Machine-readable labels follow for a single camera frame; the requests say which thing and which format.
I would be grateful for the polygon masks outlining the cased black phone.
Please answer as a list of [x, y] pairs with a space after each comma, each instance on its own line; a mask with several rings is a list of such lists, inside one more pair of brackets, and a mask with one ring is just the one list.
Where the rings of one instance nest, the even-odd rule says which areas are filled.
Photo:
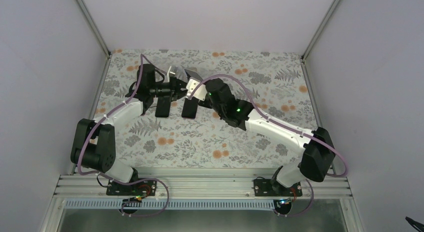
[[184, 100], [184, 104], [183, 104], [183, 108], [182, 108], [182, 112], [181, 112], [181, 117], [184, 119], [195, 119], [196, 118], [196, 114], [197, 114], [197, 110], [198, 110], [198, 106], [199, 106], [199, 100], [196, 98], [192, 98], [192, 99], [185, 99]]
[[200, 82], [203, 80], [203, 78], [196, 71], [188, 68], [185, 68], [184, 71], [186, 73], [187, 80], [194, 79]]
[[170, 115], [172, 99], [169, 96], [159, 97], [157, 100], [155, 117], [168, 118]]

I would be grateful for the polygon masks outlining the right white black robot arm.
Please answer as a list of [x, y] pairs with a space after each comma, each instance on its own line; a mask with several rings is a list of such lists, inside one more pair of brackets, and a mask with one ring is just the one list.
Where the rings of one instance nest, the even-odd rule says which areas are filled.
[[186, 98], [205, 101], [229, 126], [264, 135], [300, 154], [271, 177], [274, 194], [282, 196], [303, 180], [324, 181], [335, 158], [326, 129], [301, 128], [269, 115], [249, 100], [236, 99], [230, 87], [216, 76], [202, 82], [190, 79], [186, 88]]

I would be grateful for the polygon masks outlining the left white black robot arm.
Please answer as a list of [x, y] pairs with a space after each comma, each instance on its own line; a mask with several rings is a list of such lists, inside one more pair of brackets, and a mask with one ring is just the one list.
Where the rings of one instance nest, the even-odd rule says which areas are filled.
[[162, 72], [152, 64], [142, 64], [136, 81], [130, 85], [124, 101], [107, 114], [81, 119], [76, 126], [70, 160], [82, 167], [119, 181], [119, 188], [131, 195], [139, 189], [136, 169], [116, 157], [116, 134], [125, 125], [142, 116], [156, 103], [155, 116], [166, 118], [173, 101], [186, 95], [188, 75], [181, 67], [170, 66]]

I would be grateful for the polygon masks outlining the floral patterned table mat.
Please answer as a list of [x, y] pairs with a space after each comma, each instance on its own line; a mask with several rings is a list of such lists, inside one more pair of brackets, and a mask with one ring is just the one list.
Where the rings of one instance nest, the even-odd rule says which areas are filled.
[[[290, 124], [315, 129], [317, 122], [301, 58], [289, 52], [117, 49], [95, 111], [104, 115], [124, 100], [142, 63], [141, 55], [162, 70], [182, 66], [202, 78], [228, 74], [232, 94]], [[168, 118], [156, 107], [126, 123], [116, 135], [117, 158], [132, 167], [278, 168], [300, 154], [275, 139], [227, 125], [212, 109], [199, 107], [194, 119], [181, 116], [184, 100], [174, 101]]]

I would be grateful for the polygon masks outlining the black object bottom corner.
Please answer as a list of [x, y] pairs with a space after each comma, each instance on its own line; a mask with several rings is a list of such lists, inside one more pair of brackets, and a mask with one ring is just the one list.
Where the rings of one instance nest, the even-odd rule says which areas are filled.
[[405, 217], [405, 220], [408, 222], [410, 226], [412, 226], [418, 232], [424, 232], [424, 224], [420, 223], [408, 216]]

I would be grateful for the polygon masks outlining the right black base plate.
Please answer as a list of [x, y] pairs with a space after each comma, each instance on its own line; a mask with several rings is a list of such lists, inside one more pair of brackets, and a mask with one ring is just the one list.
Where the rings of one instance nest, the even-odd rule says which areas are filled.
[[271, 179], [257, 177], [253, 180], [253, 190], [256, 197], [302, 197], [302, 186], [300, 183], [293, 184], [291, 187], [284, 187], [278, 182], [272, 182]]

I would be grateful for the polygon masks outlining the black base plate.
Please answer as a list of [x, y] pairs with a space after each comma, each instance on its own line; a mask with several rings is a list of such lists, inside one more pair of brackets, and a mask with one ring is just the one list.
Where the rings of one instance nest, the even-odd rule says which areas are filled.
[[302, 197], [302, 186], [300, 183], [293, 184], [291, 187], [284, 187], [278, 182], [272, 182], [271, 179], [257, 177], [253, 180], [253, 190], [256, 197]]
[[109, 182], [106, 189], [107, 196], [145, 197], [155, 196], [157, 182], [153, 180], [143, 181], [134, 185], [123, 185]]

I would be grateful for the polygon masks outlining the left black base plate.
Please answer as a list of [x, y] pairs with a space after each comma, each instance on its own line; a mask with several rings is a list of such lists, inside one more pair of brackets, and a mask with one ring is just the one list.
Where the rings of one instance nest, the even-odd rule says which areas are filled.
[[155, 196], [157, 182], [153, 180], [143, 181], [134, 185], [123, 185], [109, 182], [106, 189], [107, 196], [145, 197]]

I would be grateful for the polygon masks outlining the right aluminium corner post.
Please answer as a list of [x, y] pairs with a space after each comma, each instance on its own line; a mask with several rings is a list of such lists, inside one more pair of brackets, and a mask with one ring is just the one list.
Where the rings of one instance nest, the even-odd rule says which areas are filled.
[[321, 20], [317, 30], [315, 31], [315, 33], [313, 34], [311, 40], [309, 41], [304, 53], [302, 54], [301, 58], [303, 61], [306, 61], [306, 59], [308, 58], [308, 56], [310, 55], [310, 53], [312, 52], [316, 42], [318, 41], [318, 39], [320, 38], [322, 32], [324, 31], [324, 29], [326, 28], [329, 20], [331, 19], [331, 17], [333, 16], [333, 13], [335, 12], [336, 8], [339, 6], [341, 0], [333, 0], [328, 8], [328, 10], [326, 11], [323, 19]]

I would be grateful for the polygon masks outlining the aluminium corner post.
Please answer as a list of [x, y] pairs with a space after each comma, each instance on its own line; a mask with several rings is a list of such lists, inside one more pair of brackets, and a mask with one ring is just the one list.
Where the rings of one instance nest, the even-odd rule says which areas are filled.
[[90, 27], [91, 31], [93, 32], [93, 34], [94, 34], [94, 36], [97, 40], [97, 43], [99, 44], [99, 46], [102, 49], [105, 56], [107, 58], [109, 58], [111, 52], [108, 49], [108, 46], [107, 46], [104, 38], [102, 37], [101, 32], [100, 32], [99, 28], [97, 27], [91, 13], [89, 12], [89, 9], [88, 9], [85, 1], [84, 0], [76, 0], [76, 2], [77, 2], [79, 9], [81, 10], [81, 12], [84, 16], [84, 19], [86, 20], [86, 22], [88, 23], [88, 26]]
[[333, 13], [335, 12], [336, 8], [339, 6], [341, 0], [333, 0], [328, 8], [328, 10], [326, 11], [323, 19], [321, 20], [317, 30], [315, 31], [315, 33], [313, 34], [311, 40], [309, 41], [304, 53], [302, 54], [301, 58], [303, 61], [306, 61], [306, 59], [308, 58], [308, 56], [310, 55], [310, 53], [312, 52], [316, 42], [318, 41], [318, 39], [320, 38], [322, 32], [324, 31], [324, 29], [326, 28], [329, 20], [331, 19], [331, 17], [333, 16]]

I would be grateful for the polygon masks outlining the left aluminium corner post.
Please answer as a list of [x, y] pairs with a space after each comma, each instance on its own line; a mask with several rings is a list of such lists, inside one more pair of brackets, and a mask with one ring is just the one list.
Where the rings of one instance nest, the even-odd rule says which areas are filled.
[[109, 58], [111, 52], [108, 49], [108, 46], [107, 46], [104, 38], [102, 37], [101, 32], [100, 32], [99, 28], [97, 27], [91, 13], [89, 12], [89, 9], [88, 9], [85, 1], [84, 0], [76, 0], [76, 2], [77, 2], [79, 9], [81, 10], [81, 12], [84, 16], [84, 19], [86, 20], [86, 22], [88, 23], [88, 26], [90, 27], [91, 31], [93, 32], [93, 34], [94, 34], [94, 36], [97, 40], [97, 43], [99, 44], [99, 46], [102, 49], [105, 56], [107, 58]]

